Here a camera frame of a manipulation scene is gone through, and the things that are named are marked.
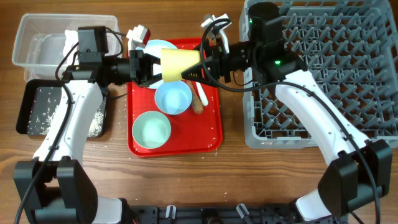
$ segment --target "light blue bowl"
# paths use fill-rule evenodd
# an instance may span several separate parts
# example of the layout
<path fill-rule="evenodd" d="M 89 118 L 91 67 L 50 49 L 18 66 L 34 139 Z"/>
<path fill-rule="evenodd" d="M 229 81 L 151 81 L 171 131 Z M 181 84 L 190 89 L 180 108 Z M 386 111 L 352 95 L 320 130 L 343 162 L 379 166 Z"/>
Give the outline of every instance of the light blue bowl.
<path fill-rule="evenodd" d="M 155 103 L 163 112 L 177 115 L 191 105 L 192 92 L 183 81 L 163 83 L 156 89 Z"/>

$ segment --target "wood grain surface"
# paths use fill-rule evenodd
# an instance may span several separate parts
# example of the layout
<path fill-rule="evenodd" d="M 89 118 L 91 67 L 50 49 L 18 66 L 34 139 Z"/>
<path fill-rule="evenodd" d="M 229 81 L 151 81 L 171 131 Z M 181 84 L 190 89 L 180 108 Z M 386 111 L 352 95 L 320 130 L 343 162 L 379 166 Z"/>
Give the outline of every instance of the wood grain surface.
<path fill-rule="evenodd" d="M 126 32 L 144 24 L 152 39 L 199 37 L 207 13 L 228 13 L 230 43 L 238 41 L 243 0 L 56 0 L 0 2 L 0 223 L 12 223 L 20 198 L 12 172 L 17 161 L 28 161 L 44 138 L 17 134 L 15 126 L 25 88 L 24 70 L 11 62 L 12 48 L 25 13 L 109 14 Z M 398 18 L 398 3 L 391 2 Z M 111 86 L 112 94 L 125 88 Z M 176 206 L 285 203 L 315 189 L 326 165 L 318 148 L 255 150 L 244 142 L 242 94 L 220 91 L 224 140 L 215 152 L 139 159 L 126 145 L 126 102 L 112 101 L 106 133 L 87 141 L 83 167 L 100 195 L 124 197 L 131 205 Z M 398 151 L 394 150 L 391 187 L 381 199 L 383 223 L 398 223 Z M 374 204 L 357 211 L 374 223 Z M 27 223 L 25 215 L 22 223 Z"/>

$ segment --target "dish rack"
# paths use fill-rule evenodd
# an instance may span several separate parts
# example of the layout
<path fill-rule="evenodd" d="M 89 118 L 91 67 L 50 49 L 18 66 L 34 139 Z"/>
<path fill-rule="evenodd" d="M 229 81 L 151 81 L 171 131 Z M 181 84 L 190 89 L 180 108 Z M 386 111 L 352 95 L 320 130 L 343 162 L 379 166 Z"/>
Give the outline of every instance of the dish rack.
<path fill-rule="evenodd" d="M 248 9 L 264 1 L 245 1 L 240 41 L 248 40 Z M 267 2 L 279 7 L 285 47 L 300 55 L 339 111 L 372 141 L 385 139 L 398 147 L 398 34 L 388 0 Z M 250 68 L 244 72 L 244 82 L 249 80 Z M 293 112 L 267 89 L 244 93 L 243 108 L 249 147 L 316 146 Z"/>

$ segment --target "red cutting board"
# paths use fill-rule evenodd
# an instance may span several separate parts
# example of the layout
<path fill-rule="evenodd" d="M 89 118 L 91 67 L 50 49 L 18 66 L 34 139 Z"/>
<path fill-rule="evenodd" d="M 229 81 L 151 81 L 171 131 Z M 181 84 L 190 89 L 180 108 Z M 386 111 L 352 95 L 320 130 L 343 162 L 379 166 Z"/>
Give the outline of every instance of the red cutting board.
<path fill-rule="evenodd" d="M 191 50 L 200 44 L 200 38 L 168 40 L 178 49 Z M 164 114 L 171 123 L 169 140 L 157 149 L 140 147 L 132 137 L 132 124 L 147 111 L 160 111 L 155 104 L 155 90 L 127 84 L 127 145 L 139 157 L 169 156 L 193 152 L 208 152 L 217 149 L 223 141 L 218 89 L 202 85 L 209 104 L 202 114 L 195 114 L 190 106 L 179 115 Z"/>

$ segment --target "clear plastic bin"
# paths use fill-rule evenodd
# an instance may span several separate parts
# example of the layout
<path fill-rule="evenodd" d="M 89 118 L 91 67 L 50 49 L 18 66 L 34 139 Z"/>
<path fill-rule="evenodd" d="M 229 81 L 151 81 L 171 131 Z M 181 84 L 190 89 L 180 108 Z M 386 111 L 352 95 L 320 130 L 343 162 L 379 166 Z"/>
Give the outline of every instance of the clear plastic bin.
<path fill-rule="evenodd" d="M 114 16 L 82 14 L 25 14 L 17 31 L 12 62 L 25 68 L 25 80 L 32 78 L 55 79 L 55 70 L 63 59 L 65 30 L 77 30 L 82 26 L 106 26 L 119 31 Z M 107 34 L 107 55 L 120 51 L 118 40 Z M 60 74 L 66 69 L 65 63 Z"/>

